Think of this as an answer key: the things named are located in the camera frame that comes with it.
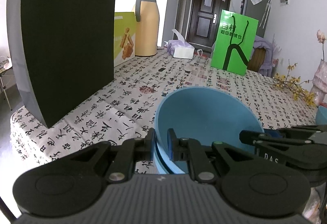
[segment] dark brown door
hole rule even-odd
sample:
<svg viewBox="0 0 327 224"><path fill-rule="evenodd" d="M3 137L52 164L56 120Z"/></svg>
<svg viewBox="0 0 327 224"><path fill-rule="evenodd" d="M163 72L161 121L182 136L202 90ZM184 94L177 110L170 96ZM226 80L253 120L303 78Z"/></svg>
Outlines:
<svg viewBox="0 0 327 224"><path fill-rule="evenodd" d="M211 52L221 11L228 10L229 3L230 0L193 0L188 42L195 48Z"/></svg>

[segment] floor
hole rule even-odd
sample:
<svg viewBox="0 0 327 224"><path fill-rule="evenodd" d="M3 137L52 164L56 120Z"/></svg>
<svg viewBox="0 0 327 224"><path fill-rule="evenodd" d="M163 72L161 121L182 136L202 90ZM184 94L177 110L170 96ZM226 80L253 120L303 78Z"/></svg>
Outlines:
<svg viewBox="0 0 327 224"><path fill-rule="evenodd" d="M33 160L22 161L18 154L13 152L10 144L10 117L23 106L17 86L6 90L9 102L12 106L10 111L4 94L0 94L0 197L14 213L16 217L20 215L16 202L12 195L12 186L16 178L25 171L36 167ZM0 212L0 223L9 224L9 221Z"/></svg>

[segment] calligraphy tablecloth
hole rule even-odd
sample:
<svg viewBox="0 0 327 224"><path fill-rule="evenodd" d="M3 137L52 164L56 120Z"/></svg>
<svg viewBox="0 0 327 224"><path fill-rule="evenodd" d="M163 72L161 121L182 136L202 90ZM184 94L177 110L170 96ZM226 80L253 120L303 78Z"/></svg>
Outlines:
<svg viewBox="0 0 327 224"><path fill-rule="evenodd" d="M154 57L135 57L115 67L114 81L50 129L25 107L17 110L10 119L13 148L22 159L32 157L44 164L99 141L117 145L128 138L145 137L154 125L160 101L169 92L190 86L230 93L254 112L264 128L315 123L316 109L294 101L286 91L275 90L271 78L252 71L239 76L211 68L210 62L210 58L201 56L176 59L165 50L158 50ZM136 172L157 170L152 162L139 162Z"/></svg>

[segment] pink orchid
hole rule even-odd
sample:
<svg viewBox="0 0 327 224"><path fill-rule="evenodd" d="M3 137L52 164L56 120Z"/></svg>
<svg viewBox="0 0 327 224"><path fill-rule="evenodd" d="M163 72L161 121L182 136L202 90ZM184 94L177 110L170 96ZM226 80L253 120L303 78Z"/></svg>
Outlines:
<svg viewBox="0 0 327 224"><path fill-rule="evenodd" d="M317 31L317 38L318 38L319 43L322 43L322 44L325 43L325 40L326 40L325 33L322 32L321 30Z"/></svg>

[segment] pink vase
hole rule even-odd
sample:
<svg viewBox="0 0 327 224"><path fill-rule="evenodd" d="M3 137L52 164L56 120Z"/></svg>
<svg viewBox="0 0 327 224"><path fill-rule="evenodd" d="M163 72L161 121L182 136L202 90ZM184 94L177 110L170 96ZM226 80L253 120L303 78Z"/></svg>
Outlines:
<svg viewBox="0 0 327 224"><path fill-rule="evenodd" d="M325 99L327 93L327 62L321 60L320 65L312 80L311 93L315 93L314 102L319 106Z"/></svg>

